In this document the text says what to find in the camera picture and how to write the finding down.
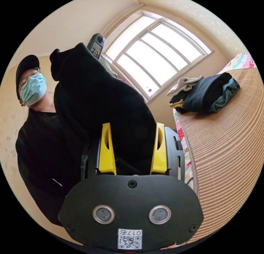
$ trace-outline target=surgical mask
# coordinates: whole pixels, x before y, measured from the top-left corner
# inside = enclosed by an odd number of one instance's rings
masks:
[[[46,79],[41,73],[37,77],[30,76],[26,87],[21,89],[21,99],[27,106],[31,106],[44,96],[46,89]]]

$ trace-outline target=yellow plastic part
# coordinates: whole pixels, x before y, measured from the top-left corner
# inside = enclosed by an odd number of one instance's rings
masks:
[[[164,174],[167,171],[167,152],[164,124],[157,123],[155,145],[150,174]]]
[[[101,173],[114,173],[116,175],[116,163],[110,123],[103,124],[99,156],[99,171]]]

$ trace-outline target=sticker on window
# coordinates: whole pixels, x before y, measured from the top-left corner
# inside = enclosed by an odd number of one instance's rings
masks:
[[[118,249],[142,249],[142,230],[118,229]]]

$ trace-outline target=window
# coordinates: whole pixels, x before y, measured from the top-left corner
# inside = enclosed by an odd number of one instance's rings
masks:
[[[105,56],[150,100],[211,52],[182,30],[186,29],[162,16],[142,14],[106,49]]]

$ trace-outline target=black cap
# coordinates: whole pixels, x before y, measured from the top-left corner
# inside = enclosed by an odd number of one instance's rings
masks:
[[[19,85],[19,80],[22,74],[29,70],[29,69],[34,69],[34,68],[39,68],[39,60],[35,55],[28,55],[26,56],[18,65],[17,70],[16,70],[16,94],[18,100],[20,100],[20,96],[18,94],[18,85]]]

